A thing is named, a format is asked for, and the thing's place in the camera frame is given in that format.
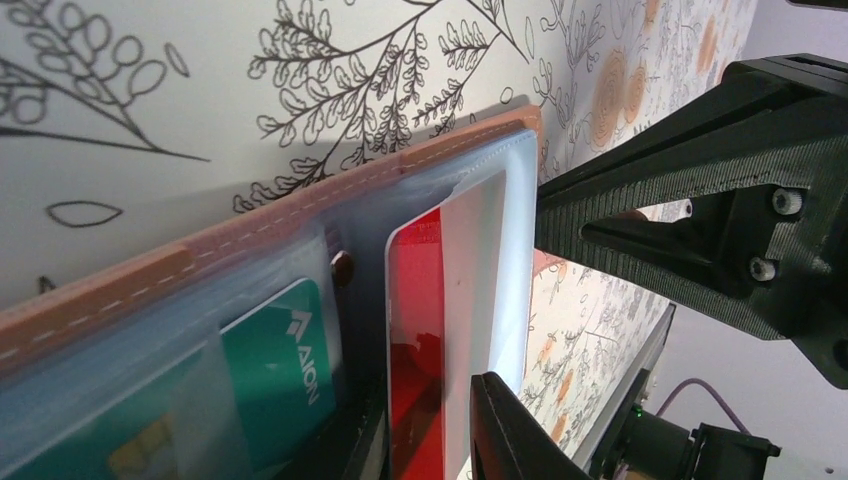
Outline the teal card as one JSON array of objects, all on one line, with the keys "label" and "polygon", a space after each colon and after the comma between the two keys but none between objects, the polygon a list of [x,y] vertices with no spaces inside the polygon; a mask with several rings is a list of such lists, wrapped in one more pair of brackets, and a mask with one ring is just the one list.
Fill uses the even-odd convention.
[{"label": "teal card", "polygon": [[333,305],[300,277],[191,293],[1,390],[5,479],[270,479],[336,410]]}]

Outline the red card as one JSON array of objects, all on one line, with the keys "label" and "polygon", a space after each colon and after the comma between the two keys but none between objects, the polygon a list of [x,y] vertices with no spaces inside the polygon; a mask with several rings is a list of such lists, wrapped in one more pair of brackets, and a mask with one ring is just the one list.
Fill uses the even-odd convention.
[{"label": "red card", "polygon": [[506,176],[465,183],[386,246],[390,476],[454,479],[489,365]]}]

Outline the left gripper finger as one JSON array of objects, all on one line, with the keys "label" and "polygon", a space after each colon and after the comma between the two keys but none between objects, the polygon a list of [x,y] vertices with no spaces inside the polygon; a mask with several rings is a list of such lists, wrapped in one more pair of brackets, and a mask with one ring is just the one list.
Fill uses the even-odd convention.
[{"label": "left gripper finger", "polygon": [[471,377],[470,447],[475,479],[590,478],[495,372]]}]

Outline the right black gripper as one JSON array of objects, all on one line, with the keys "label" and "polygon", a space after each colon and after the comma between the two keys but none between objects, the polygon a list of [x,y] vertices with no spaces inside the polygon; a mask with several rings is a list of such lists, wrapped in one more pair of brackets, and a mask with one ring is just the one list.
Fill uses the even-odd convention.
[{"label": "right black gripper", "polygon": [[[701,102],[544,183],[538,249],[794,344],[847,386],[847,67],[732,63]],[[716,162],[709,180],[700,155]]]}]

